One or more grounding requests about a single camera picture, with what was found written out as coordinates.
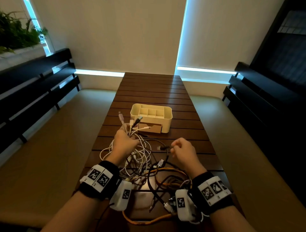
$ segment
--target right hand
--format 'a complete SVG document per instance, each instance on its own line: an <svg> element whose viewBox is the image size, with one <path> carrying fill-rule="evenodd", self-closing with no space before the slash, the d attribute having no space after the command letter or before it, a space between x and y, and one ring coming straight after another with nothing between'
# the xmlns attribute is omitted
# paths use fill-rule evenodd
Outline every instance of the right hand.
<svg viewBox="0 0 306 232"><path fill-rule="evenodd" d="M200 163L196 150L192 144L184 138L175 140L171 146L173 158L177 158L191 178L194 178L207 170Z"/></svg>

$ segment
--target wooden table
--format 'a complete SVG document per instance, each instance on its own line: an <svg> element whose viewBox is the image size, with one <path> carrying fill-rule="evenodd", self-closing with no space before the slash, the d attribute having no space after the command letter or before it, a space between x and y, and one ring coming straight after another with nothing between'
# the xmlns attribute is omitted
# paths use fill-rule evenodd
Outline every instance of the wooden table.
<svg viewBox="0 0 306 232"><path fill-rule="evenodd" d="M123 114L125 122L128 123L132 105L135 103L171 107L173 119L168 133L143 134L147 134L149 138L156 138L166 145L170 145L175 139L180 137L189 140L195 147L200 162L206 167L206 169L211 171L214 175L219 176L229 189L232 190L180 76L172 75L125 73L80 178L84 176L92 166L100 162L100 151L109 147L109 144L112 142L116 131L121 126L121 122L118 119L118 112L120 111ZM160 144L157 141L150 141L150 144L152 150L156 152L156 159L165 159L165 152L156 149ZM182 165L178 163L178 161L174 160L172 156L169 156L168 161L182 168ZM170 173L160 172L158 173L157 178L162 180L167 175L170 175ZM152 181L150 179L150 182L152 186L155 185L154 178L152 178ZM148 189L147 185L144 185L142 189ZM152 212L149 213L149 207L153 198L152 193L133 193L134 194L131 195L126 210L127 216L132 220L152 220L166 214L163 205L159 202L155 205ZM168 200L169 198L169 194L165 194L163 197L164 200ZM101 203L100 210L96 215L96 220L90 228L90 231L94 231L97 219L100 217L107 205L108 201L103 201ZM103 215L99 226L101 226L101 229L103 228L104 231L119 231L121 229L128 229L130 231L178 231L185 227L189 230L213 230L209 218L205 218L204 223L195 226L190 223L180 222L177 217L144 228L143 226L131 225L123 218L121 212L116 212L110 209Z"/></svg>

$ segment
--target desk organizer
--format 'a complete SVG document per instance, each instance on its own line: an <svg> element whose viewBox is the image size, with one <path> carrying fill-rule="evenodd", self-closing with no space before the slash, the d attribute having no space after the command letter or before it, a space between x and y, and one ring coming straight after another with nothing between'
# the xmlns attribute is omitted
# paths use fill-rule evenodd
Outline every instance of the desk organizer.
<svg viewBox="0 0 306 232"><path fill-rule="evenodd" d="M142 116L141 123L148 123L148 126L151 124L161 127L160 131L145 130L149 132L157 133L168 133L170 129L170 124L172 120L172 109L167 106L153 106L153 105L144 105L144 104L134 104L131 109L131 117L134 121Z"/></svg>

